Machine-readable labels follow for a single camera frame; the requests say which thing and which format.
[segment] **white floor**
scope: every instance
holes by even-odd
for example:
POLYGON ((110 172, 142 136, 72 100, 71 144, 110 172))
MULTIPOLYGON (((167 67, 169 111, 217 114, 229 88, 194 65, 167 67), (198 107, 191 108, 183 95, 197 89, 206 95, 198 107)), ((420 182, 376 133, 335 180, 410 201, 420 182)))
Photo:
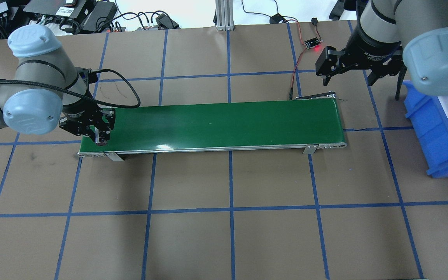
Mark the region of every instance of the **white floor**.
MULTIPOLYGON (((270 16, 276 14, 274 0, 243 0, 245 9, 252 12, 261 12, 270 16)), ((319 21, 330 21, 329 13, 336 0, 277 0, 279 13, 283 16, 293 16, 299 21, 310 21, 318 18, 319 21)), ((215 13, 214 0, 165 0, 165 1, 133 1, 117 0, 121 12, 157 11, 162 10, 179 23, 181 28, 198 28, 213 26, 215 13)), ((269 23, 266 16, 245 14, 241 0, 233 0, 233 18, 235 25, 263 25, 269 23)), ((355 12, 345 11, 341 19, 355 19, 355 12)), ((119 18, 121 26, 127 31, 140 27, 137 19, 127 21, 119 18)), ((56 35, 70 35, 58 29, 56 24, 49 24, 56 35)))

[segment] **red wire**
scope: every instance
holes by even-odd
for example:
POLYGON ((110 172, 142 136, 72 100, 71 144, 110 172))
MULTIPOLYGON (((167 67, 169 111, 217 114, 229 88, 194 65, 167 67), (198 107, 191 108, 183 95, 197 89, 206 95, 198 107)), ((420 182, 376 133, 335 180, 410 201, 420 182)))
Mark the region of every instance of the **red wire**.
POLYGON ((302 60, 302 56, 304 55, 306 50, 307 50, 307 48, 305 48, 298 56, 297 65, 295 65, 295 69, 293 69, 293 75, 291 76, 291 84, 290 84, 291 88, 293 87, 293 83, 295 81, 295 73, 297 72, 298 64, 300 63, 300 60, 302 60))
POLYGON ((297 23, 298 35, 299 35, 299 37, 300 37, 300 43, 301 43, 302 45, 305 46, 305 42, 304 42, 304 40, 302 39, 302 30, 300 29, 300 23, 299 23, 298 21, 294 20, 294 19, 289 19, 289 20, 287 20, 287 21, 295 21, 295 22, 297 23))

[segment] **white paper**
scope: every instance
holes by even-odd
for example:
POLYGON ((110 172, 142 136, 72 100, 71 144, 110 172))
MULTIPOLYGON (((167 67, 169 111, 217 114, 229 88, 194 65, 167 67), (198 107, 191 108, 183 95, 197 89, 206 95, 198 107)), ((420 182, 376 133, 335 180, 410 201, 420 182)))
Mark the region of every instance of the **white paper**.
POLYGON ((74 8, 60 7, 55 15, 57 16, 70 16, 74 12, 74 8))

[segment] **robotic arm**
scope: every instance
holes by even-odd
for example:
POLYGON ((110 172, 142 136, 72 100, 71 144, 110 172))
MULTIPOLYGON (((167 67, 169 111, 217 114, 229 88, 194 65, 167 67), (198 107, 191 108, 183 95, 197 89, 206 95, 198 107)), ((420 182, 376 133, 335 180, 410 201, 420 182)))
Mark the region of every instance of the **robotic arm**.
POLYGON ((448 0, 369 0, 346 47, 327 46, 316 73, 332 76, 371 69, 369 85, 407 67, 414 86, 427 95, 448 95, 448 0))
POLYGON ((103 70, 94 73, 74 67, 61 42, 42 25, 14 31, 8 46, 19 64, 14 81, 0 80, 0 129, 9 126, 20 133, 42 135, 59 125, 106 145, 115 109, 100 108, 88 90, 89 83, 98 81, 96 73, 103 70))

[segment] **black connector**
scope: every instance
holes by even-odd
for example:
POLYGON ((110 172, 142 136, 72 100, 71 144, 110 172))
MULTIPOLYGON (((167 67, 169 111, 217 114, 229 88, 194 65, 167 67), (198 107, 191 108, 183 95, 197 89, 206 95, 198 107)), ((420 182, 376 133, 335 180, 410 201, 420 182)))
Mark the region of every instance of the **black connector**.
POLYGON ((181 28, 177 22, 173 21, 172 18, 166 14, 160 14, 155 20, 157 21, 158 29, 160 30, 174 30, 181 28))
POLYGON ((285 23, 286 18, 284 18, 281 14, 275 14, 271 18, 269 18, 269 23, 285 23))
POLYGON ((317 37, 305 41, 305 46, 308 49, 312 49, 313 47, 318 46, 318 45, 320 45, 320 41, 317 37))

